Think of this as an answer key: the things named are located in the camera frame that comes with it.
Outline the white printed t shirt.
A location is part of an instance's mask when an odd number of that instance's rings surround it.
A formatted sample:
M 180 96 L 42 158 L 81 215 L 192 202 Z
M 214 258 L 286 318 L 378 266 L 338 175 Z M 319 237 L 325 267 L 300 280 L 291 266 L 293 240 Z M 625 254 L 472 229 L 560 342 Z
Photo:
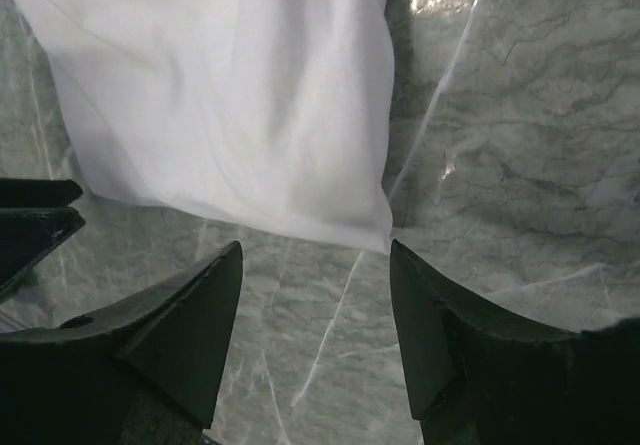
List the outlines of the white printed t shirt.
M 97 195 L 385 253 L 386 0 L 14 0 Z

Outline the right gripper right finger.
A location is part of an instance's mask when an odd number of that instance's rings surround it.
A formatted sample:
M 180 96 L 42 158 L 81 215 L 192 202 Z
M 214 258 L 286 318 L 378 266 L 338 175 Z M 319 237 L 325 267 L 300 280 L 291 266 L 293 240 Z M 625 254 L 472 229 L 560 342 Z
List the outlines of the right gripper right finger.
M 509 311 L 405 245 L 390 289 L 411 415 L 427 444 L 635 444 L 639 321 L 570 332 Z

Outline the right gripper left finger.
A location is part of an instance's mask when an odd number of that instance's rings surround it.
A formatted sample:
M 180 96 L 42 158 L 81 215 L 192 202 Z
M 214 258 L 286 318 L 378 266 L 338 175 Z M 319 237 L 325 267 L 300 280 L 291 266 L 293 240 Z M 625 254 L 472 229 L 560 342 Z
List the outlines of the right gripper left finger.
M 203 443 L 242 278 L 242 248 L 231 242 L 59 327 L 3 334 L 2 442 Z

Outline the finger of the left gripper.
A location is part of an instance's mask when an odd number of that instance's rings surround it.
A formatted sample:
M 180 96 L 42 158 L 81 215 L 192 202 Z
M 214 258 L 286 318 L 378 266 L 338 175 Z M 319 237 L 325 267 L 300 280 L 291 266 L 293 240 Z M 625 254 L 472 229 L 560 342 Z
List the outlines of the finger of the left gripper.
M 72 180 L 1 180 L 1 293 L 8 295 L 41 260 L 85 225 Z

